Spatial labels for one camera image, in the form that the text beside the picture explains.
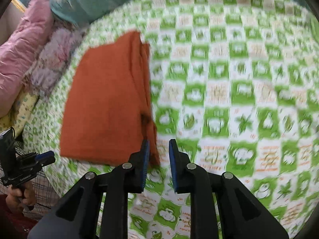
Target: yellow floral fabric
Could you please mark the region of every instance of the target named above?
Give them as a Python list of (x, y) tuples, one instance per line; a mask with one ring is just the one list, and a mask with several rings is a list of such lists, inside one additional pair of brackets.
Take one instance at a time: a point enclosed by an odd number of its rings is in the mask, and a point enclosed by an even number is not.
[(9, 113), (0, 118), (0, 132), (13, 127), (17, 137), (28, 121), (38, 98), (39, 96), (30, 95), (22, 89)]

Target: pink quilt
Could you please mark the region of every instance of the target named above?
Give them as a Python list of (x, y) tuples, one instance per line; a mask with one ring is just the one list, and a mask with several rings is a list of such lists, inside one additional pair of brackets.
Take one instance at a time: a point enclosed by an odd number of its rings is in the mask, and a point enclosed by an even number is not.
[(17, 98), (23, 75), (47, 43), (53, 22), (49, 0), (31, 0), (17, 29), (0, 47), (0, 118)]

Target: folded orange fabric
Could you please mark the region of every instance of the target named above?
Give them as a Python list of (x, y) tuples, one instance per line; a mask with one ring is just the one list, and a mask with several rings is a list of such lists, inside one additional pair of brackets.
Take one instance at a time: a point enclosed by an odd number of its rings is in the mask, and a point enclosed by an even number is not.
[(148, 139), (150, 162), (159, 164), (148, 57), (136, 31), (85, 53), (65, 106), (61, 156), (117, 166)]

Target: green and white checkered tablecloth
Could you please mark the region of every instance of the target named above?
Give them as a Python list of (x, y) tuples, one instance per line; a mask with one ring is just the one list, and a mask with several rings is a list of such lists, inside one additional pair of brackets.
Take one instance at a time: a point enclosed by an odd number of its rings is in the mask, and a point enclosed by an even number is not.
[(45, 172), (60, 195), (87, 171), (112, 169), (59, 156), (63, 109), (85, 51), (138, 29), (151, 45), (161, 167), (129, 196), (129, 237), (189, 237), (189, 195), (172, 188), (171, 138), (207, 171), (236, 175), (293, 237), (319, 200), (315, 27), (292, 0), (133, 0), (90, 26), (49, 101), (36, 105), (26, 148), (56, 152)]

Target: metal screw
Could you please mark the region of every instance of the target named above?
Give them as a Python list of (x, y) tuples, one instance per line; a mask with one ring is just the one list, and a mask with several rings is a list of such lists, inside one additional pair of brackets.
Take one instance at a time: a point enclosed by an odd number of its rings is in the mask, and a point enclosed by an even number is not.
[(187, 167), (187, 169), (194, 170), (194, 169), (196, 169), (196, 164), (189, 163), (186, 165), (186, 167)]
[(95, 173), (94, 172), (88, 172), (85, 174), (85, 178), (87, 180), (92, 180), (95, 177)]
[(224, 177), (228, 180), (231, 180), (234, 177), (234, 175), (231, 172), (225, 172)]
[(132, 166), (133, 166), (133, 165), (132, 165), (131, 163), (123, 163), (123, 164), (122, 164), (122, 168), (123, 168), (123, 169), (131, 169)]

